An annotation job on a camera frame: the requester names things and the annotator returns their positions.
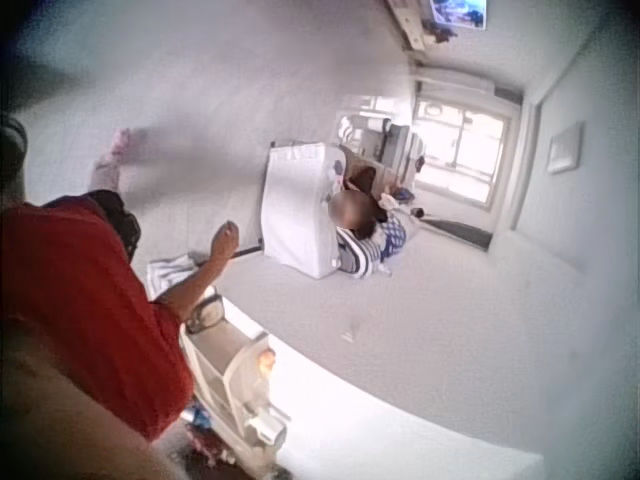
window frame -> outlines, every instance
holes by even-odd
[[[470,111],[472,113],[476,113],[476,114],[481,114],[481,115],[487,115],[489,117],[493,117],[497,120],[502,121],[504,127],[502,129],[502,135],[500,136],[500,150],[498,152],[498,159],[496,161],[496,168],[493,171],[493,175],[491,175],[491,178],[489,180],[485,180],[484,178],[481,178],[482,176],[486,176],[487,174],[485,174],[484,172],[480,172],[478,170],[474,170],[472,168],[469,167],[462,167],[465,168],[467,170],[471,170],[474,172],[477,172],[478,175],[473,175],[470,173],[467,173],[465,171],[462,171],[458,168],[455,167],[451,167],[448,165],[442,165],[441,163],[437,163],[437,162],[432,162],[429,161],[426,157],[425,157],[425,165],[428,165],[431,168],[437,168],[440,170],[444,170],[450,173],[455,173],[458,175],[462,175],[462,176],[466,176],[469,178],[472,178],[474,180],[480,181],[482,183],[485,183],[487,185],[489,185],[489,193],[487,194],[487,200],[485,202],[480,202],[478,200],[474,200],[473,198],[469,198],[466,197],[462,194],[456,193],[456,192],[452,192],[451,190],[449,190],[448,188],[442,188],[442,187],[438,187],[436,185],[430,184],[428,182],[425,182],[424,180],[420,180],[417,176],[415,178],[415,182],[416,182],[416,186],[418,186],[419,188],[421,188],[422,190],[426,190],[426,191],[430,191],[433,193],[436,193],[438,195],[441,195],[443,197],[447,197],[450,198],[452,200],[461,202],[461,203],[465,203],[467,205],[471,205],[473,207],[479,208],[481,210],[486,210],[486,211],[490,211],[493,207],[493,203],[495,200],[495,195],[496,195],[496,190],[498,187],[498,181],[500,179],[500,173],[501,173],[501,167],[504,164],[504,157],[506,155],[506,143],[509,139],[509,135],[510,135],[510,128],[511,128],[511,122],[512,122],[512,117],[510,115],[505,115],[505,114],[501,114],[501,113],[497,113],[495,111],[493,111],[492,109],[488,109],[488,108],[483,108],[481,106],[474,106],[474,105],[469,105],[469,104],[465,104],[463,102],[457,102],[455,100],[448,100],[445,98],[439,98],[438,96],[431,96],[431,95],[427,95],[427,94],[422,94],[422,95],[417,95],[416,96],[416,102],[413,108],[413,117],[412,117],[412,127],[415,126],[416,124],[418,124],[419,122],[425,122],[425,121],[434,121],[436,123],[440,123],[442,125],[446,125],[449,127],[455,127],[455,125],[452,125],[448,122],[444,122],[444,121],[438,121],[437,119],[425,119],[422,117],[418,117],[418,111],[420,109],[420,103],[421,102],[436,102],[436,103],[440,103],[442,105],[445,106],[450,106],[450,107],[454,107],[457,108],[458,110],[463,110],[463,111]],[[454,164],[457,163],[457,157],[458,157],[458,150],[460,149],[460,141],[462,139],[462,133],[464,132],[464,122],[462,125],[460,125],[460,130],[458,133],[458,141],[456,144],[456,153],[454,156]]]

shelf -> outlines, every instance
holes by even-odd
[[[231,360],[251,343],[251,339],[227,320],[195,335],[189,335],[196,351],[221,377]]]

red object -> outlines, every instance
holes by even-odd
[[[152,440],[187,404],[193,379],[178,317],[147,300],[103,215],[85,197],[4,212],[2,314],[26,322],[79,388]]]

white floor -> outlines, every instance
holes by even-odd
[[[269,143],[329,141],[357,95],[409,114],[401,40],[381,0],[59,0],[18,42],[39,64],[16,116],[28,199],[82,193],[114,129],[138,129],[122,188],[143,235],[134,268],[238,223],[259,237]]]

